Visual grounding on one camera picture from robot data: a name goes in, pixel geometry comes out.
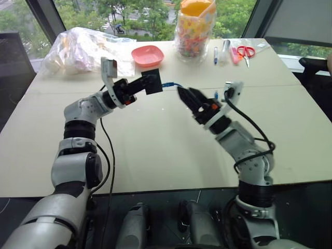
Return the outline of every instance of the table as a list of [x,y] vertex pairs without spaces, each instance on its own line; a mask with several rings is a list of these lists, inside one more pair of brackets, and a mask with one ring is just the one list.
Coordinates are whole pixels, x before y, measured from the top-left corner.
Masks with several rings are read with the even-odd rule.
[[[170,41],[137,46],[153,44],[164,52],[162,82],[174,81],[213,96],[215,90],[223,92],[226,80],[243,80],[238,107],[277,146],[271,173],[275,184],[331,179],[331,123],[277,54],[262,51],[251,59],[250,68],[244,61],[239,66],[214,66],[213,47],[221,43],[212,40],[207,59],[194,70],[174,58]],[[139,68],[136,71],[134,78],[140,74]],[[63,110],[101,86],[98,73],[49,79],[37,75],[0,134],[1,197],[45,196],[53,191],[50,171],[63,135]],[[132,105],[104,117],[116,153],[114,192],[237,186],[233,160],[193,120],[175,88],[136,96]],[[229,117],[258,136],[235,112]],[[111,156],[99,123],[96,141]],[[110,181],[98,193],[107,193],[109,185]]]

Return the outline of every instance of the plastic bag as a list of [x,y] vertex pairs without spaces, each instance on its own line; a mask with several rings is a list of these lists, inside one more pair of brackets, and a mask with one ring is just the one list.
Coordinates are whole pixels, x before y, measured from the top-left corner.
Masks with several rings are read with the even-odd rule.
[[116,60],[119,77],[135,75],[131,51],[136,40],[75,27],[58,35],[41,64],[43,75],[68,75],[100,70],[101,57]]
[[182,12],[184,10],[178,13],[174,41],[180,59],[185,62],[200,63],[206,58],[216,19],[215,0],[210,2],[199,16],[189,16]]

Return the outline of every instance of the blue cable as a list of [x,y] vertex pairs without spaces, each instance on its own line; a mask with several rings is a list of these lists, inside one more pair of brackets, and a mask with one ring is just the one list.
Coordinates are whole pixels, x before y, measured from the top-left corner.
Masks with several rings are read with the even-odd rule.
[[180,84],[178,83],[174,83],[174,82],[167,82],[161,85],[162,87],[172,87],[172,86],[178,86],[178,87],[182,87]]

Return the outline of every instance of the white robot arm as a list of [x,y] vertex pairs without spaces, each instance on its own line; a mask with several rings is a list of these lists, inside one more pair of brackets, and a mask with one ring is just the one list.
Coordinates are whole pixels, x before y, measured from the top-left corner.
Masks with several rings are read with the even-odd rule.
[[[269,176],[274,166],[272,152],[275,145],[235,107],[242,86],[242,82],[226,83],[224,107],[218,100],[206,98],[197,89],[177,88],[180,99],[192,111],[194,119],[216,135],[217,142],[236,162],[234,169],[239,175],[239,194],[224,217],[229,226],[223,232],[232,237],[227,246],[230,249],[307,249],[294,241],[280,239],[273,204],[273,181]],[[237,121],[228,118],[226,114],[232,109],[246,116],[264,139],[253,138]],[[258,146],[255,140],[266,142],[269,149]]]
[[3,249],[75,246],[91,189],[103,178],[94,141],[97,120],[116,107],[133,103],[134,94],[143,89],[147,94],[162,91],[158,70],[143,72],[141,78],[130,84],[126,79],[113,83],[116,77],[116,61],[102,58],[102,78],[107,91],[80,99],[65,109],[64,139],[51,171],[54,193],[36,203]]

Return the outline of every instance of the office chair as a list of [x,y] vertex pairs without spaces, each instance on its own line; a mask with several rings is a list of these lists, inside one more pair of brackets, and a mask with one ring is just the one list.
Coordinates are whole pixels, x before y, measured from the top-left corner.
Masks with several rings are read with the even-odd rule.
[[301,58],[299,63],[305,70],[295,76],[332,122],[332,78],[316,75],[318,71],[328,72],[327,60]]
[[19,33],[0,33],[0,132],[35,75]]

